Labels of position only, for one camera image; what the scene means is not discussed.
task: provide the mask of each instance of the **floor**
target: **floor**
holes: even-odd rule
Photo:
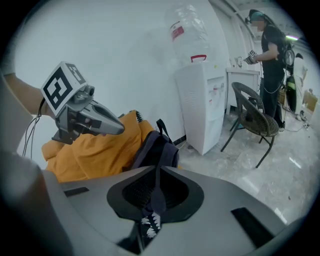
[[[305,216],[320,185],[320,140],[315,131],[311,127],[306,130],[303,122],[287,112],[286,129],[291,131],[275,137],[269,155],[255,168],[268,144],[259,144],[261,137],[248,130],[238,130],[220,152],[236,118],[232,112],[224,116],[219,142],[203,156],[185,143],[179,151],[181,167],[234,183],[270,207],[286,224]]]

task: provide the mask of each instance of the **chair backrest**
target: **chair backrest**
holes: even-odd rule
[[[259,95],[252,90],[250,87],[240,83],[240,82],[233,82],[232,88],[235,93],[236,105],[237,105],[237,112],[238,116],[242,114],[243,107],[246,111],[252,116],[253,121],[255,122],[259,131],[261,133],[266,133],[267,136],[270,135],[270,127],[266,117],[259,111],[262,109],[263,112],[265,111],[264,105],[262,103],[261,98]],[[242,92],[248,94],[250,97],[254,98],[257,104],[257,107],[254,106],[243,94]]]

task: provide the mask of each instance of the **chair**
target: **chair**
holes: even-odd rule
[[[264,104],[254,90],[240,82],[233,82],[231,85],[235,93],[238,118],[231,128],[232,130],[235,127],[231,136],[221,149],[221,152],[224,151],[241,124],[248,131],[261,136],[259,144],[262,140],[265,140],[269,144],[269,149],[256,166],[256,168],[258,168],[265,157],[269,154],[274,144],[275,136],[279,132],[279,126],[271,116],[265,114]],[[242,92],[255,99],[256,107],[242,94]],[[246,120],[247,113],[252,117],[252,121]],[[265,137],[272,137],[271,142],[269,142]]]

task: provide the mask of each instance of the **forearm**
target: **forearm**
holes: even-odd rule
[[[270,61],[277,58],[277,54],[275,54],[271,50],[267,50],[266,52],[256,55],[253,59],[257,62]]]
[[[39,110],[40,103],[44,98],[39,88],[32,87],[16,77],[15,73],[7,74],[4,76],[9,88],[21,104],[30,112],[32,115],[36,115]],[[43,115],[54,117],[51,109],[44,102],[41,113]]]

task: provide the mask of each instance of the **glossy tile floor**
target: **glossy tile floor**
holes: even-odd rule
[[[238,130],[220,152],[236,118],[232,112],[224,116],[219,142],[203,156],[185,143],[179,151],[181,167],[234,183],[286,224],[305,216],[320,186],[320,140],[314,130],[306,130],[303,122],[286,113],[286,129],[302,128],[280,132],[268,156],[255,168],[269,145],[264,140],[259,144],[260,137],[248,130]]]

